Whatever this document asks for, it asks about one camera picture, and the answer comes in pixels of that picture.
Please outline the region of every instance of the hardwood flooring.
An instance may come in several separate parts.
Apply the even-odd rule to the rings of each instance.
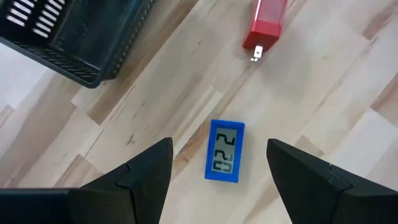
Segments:
[[[289,0],[282,38],[252,63],[251,0],[159,0],[94,90],[0,45],[0,187],[78,187],[173,137],[161,223],[290,223],[269,138],[398,190],[397,10]],[[246,123],[238,184],[204,179],[211,119]]]

